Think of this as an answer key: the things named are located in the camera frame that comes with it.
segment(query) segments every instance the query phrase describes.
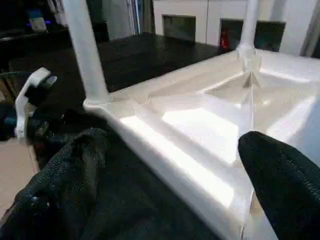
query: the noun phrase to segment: cabinet door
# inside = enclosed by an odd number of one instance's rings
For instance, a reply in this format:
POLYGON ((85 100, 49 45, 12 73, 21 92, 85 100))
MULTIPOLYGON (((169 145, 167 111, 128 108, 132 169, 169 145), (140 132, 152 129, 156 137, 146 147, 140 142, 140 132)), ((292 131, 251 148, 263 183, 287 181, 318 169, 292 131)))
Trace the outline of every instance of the cabinet door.
POLYGON ((206 43, 207 0, 155 0, 153 9, 156 34, 206 43))

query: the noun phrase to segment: white plastic frame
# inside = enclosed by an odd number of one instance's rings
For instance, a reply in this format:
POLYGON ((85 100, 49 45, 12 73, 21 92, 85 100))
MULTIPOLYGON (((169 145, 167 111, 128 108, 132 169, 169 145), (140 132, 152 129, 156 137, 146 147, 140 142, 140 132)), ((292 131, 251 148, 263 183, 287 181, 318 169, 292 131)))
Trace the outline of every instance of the white plastic frame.
POLYGON ((104 117, 221 238, 277 239, 236 143, 220 133, 225 129, 233 140, 261 131, 320 166, 320 61, 256 50, 259 1, 248 0, 236 51, 108 94, 86 0, 63 3, 86 92, 84 108, 104 117), (234 159, 224 161, 220 145, 209 148, 207 135, 221 138, 225 147, 233 144, 234 159))

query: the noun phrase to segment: black fabric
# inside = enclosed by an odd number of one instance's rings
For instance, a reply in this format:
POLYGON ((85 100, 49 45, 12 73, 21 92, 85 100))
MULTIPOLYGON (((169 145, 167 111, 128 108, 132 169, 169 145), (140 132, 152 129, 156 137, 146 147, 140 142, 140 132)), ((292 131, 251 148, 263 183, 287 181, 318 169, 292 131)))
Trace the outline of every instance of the black fabric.
POLYGON ((260 132, 242 136, 238 150, 279 240, 319 239, 320 169, 294 147, 260 132))
POLYGON ((58 152, 13 207, 34 196, 49 198, 58 214, 49 235, 33 239, 218 239, 118 136, 99 129, 58 152))

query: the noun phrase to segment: red object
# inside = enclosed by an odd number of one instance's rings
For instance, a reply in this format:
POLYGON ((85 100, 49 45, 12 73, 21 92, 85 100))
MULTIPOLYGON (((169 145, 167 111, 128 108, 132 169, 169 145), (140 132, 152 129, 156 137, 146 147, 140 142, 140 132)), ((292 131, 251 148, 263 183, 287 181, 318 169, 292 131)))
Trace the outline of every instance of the red object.
POLYGON ((223 49, 229 48, 229 38, 228 38, 228 30, 227 29, 224 29, 221 32, 220 47, 222 47, 223 49))

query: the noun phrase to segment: white bracket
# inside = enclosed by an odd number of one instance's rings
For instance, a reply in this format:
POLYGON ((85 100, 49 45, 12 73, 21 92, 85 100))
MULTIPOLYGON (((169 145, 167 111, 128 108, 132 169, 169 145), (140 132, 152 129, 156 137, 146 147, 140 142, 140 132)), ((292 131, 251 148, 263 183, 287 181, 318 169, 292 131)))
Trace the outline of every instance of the white bracket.
POLYGON ((30 86, 37 87, 43 80, 48 78, 51 72, 46 68, 42 67, 32 73, 25 84, 22 87, 18 97, 15 100, 15 111, 16 111, 16 128, 15 135, 21 141, 26 138, 28 118, 33 114, 35 106, 28 103, 29 98, 26 97, 26 92, 30 86))

